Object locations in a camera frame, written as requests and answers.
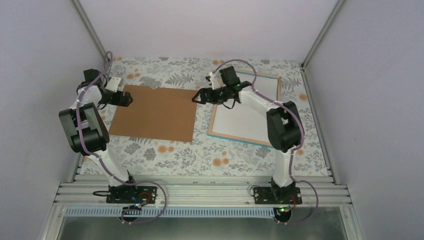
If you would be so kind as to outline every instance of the floral tablecloth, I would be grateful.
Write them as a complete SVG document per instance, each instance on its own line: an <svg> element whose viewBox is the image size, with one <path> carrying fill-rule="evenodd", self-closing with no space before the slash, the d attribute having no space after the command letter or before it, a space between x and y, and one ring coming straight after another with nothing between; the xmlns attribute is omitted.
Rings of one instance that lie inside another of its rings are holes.
<svg viewBox="0 0 424 240"><path fill-rule="evenodd" d="M283 60L248 60L258 73L282 77L281 101L296 103L305 129L305 142L293 164L296 176L324 176L327 168L311 114L300 64ZM126 85L151 88L208 88L205 76L222 59L117 57L110 76L121 77ZM251 70L234 62L236 69ZM253 144L208 136L212 104L197 105L192 142L178 142L127 136L110 136L108 148L133 175L187 176L271 176L275 150ZM116 106L100 110L107 129ZM89 159L84 159L80 174L101 174Z"/></svg>

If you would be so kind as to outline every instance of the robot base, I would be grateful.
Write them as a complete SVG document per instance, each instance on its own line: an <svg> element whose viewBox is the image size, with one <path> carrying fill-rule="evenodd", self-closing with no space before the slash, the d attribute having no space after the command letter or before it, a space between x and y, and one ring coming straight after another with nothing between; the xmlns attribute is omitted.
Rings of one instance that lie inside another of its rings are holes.
<svg viewBox="0 0 424 240"><path fill-rule="evenodd" d="M291 194L287 195L287 197L278 200L273 192L272 188L269 186L257 186L253 188L253 196L254 196L254 204L257 205L276 205L276 204L288 204L292 205L293 200L290 196L293 196L296 200L296 204L302 204L302 195L301 190L298 187L295 187Z"/></svg>
<svg viewBox="0 0 424 240"><path fill-rule="evenodd" d="M132 184L136 181L133 176L129 175L127 183ZM150 198L147 204L154 204L158 188L155 186L135 186L135 185L119 185L109 186L106 197L108 204L142 204Z"/></svg>

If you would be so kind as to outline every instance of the cardboard sheet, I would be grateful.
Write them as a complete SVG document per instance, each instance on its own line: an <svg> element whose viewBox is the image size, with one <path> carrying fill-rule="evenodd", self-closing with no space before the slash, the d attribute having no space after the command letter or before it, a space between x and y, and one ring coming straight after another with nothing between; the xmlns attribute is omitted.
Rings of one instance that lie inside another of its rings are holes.
<svg viewBox="0 0 424 240"><path fill-rule="evenodd" d="M196 90L125 85L133 102L118 106L109 134L118 136L191 142L195 126Z"/></svg>

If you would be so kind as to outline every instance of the white panel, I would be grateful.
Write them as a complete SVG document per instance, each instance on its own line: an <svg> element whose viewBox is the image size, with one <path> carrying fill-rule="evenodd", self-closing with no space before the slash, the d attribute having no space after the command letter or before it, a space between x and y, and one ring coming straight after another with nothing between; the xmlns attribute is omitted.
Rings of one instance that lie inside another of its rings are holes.
<svg viewBox="0 0 424 240"><path fill-rule="evenodd" d="M254 76L238 72L241 82L252 82ZM278 79L258 76L255 83L256 89L271 99L277 99ZM228 100L225 105L231 107L233 100ZM216 108L212 132L236 136L245 139L268 141L267 119L249 106L235 103L233 109L219 105Z"/></svg>
<svg viewBox="0 0 424 240"><path fill-rule="evenodd" d="M101 65L70 1L0 1L0 239L39 239L75 159L59 111Z"/></svg>
<svg viewBox="0 0 424 240"><path fill-rule="evenodd" d="M81 0L125 57L303 61L337 0Z"/></svg>
<svg viewBox="0 0 424 240"><path fill-rule="evenodd" d="M423 0L347 0L307 67L365 239L423 239L423 16Z"/></svg>

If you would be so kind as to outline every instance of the robotic arm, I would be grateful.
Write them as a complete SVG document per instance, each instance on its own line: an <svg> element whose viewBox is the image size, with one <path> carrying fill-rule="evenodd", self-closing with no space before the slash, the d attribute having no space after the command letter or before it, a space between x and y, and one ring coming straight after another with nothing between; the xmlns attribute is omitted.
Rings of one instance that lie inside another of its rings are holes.
<svg viewBox="0 0 424 240"><path fill-rule="evenodd" d="M100 104L128 107L133 102L133 99L129 92L124 93L118 91L118 85L122 80L119 77L112 77L106 86L102 84L101 78L99 77L99 80L95 84L85 89L86 86L100 74L99 71L94 69L84 71L85 81L77 88L77 99L70 108L59 112L59 119L71 149L94 161L107 176L110 193L107 201L110 203L118 200L130 201L137 193L137 186L123 185L106 172L105 168L101 166L98 158L94 155L88 155L83 149L77 129L78 120L76 107L77 102L80 101L79 111L83 140L88 151L99 155L106 169L111 171L116 178L126 183L135 182L130 173L118 162L115 153L108 150L107 144L109 143L109 133L97 110ZM80 100L80 95L83 91L85 91L85 93L83 99Z"/></svg>
<svg viewBox="0 0 424 240"><path fill-rule="evenodd" d="M266 198L271 198L266 199L266 202L286 203L290 202L293 196L296 196L297 202L301 203L300 190L289 175L289 150L301 144L301 126L298 126L295 119L286 110L275 103L280 103L300 119L296 105L292 101L282 103L280 101L269 102L263 99L251 87L248 87L252 85L250 82L240 82L232 66L219 72L225 86L220 87L219 82L211 79L212 74L210 74L206 79L212 82L212 87L200 89L192 101L198 104L224 105L228 109L232 109L237 102L251 107L265 117L269 142L276 149L275 170L271 179L271 188L269 192L263 192ZM229 99L234 99L232 107L224 104ZM260 201L256 198L255 202L260 204Z"/></svg>

